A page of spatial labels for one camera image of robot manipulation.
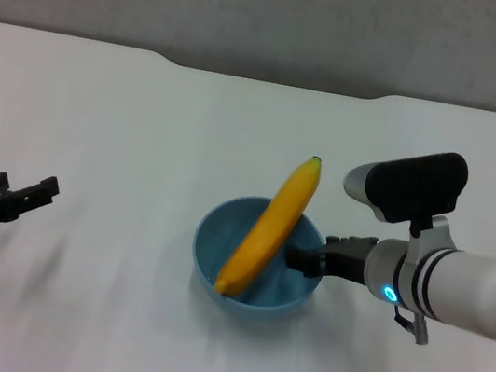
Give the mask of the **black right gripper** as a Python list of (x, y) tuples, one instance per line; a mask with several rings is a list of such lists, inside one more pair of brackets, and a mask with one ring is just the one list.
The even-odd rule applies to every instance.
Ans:
[(328, 236), (326, 244), (329, 248), (326, 255), (321, 249), (304, 250), (289, 245), (285, 263), (288, 268), (307, 277), (337, 276), (343, 280), (365, 284), (365, 262), (378, 241), (375, 237)]

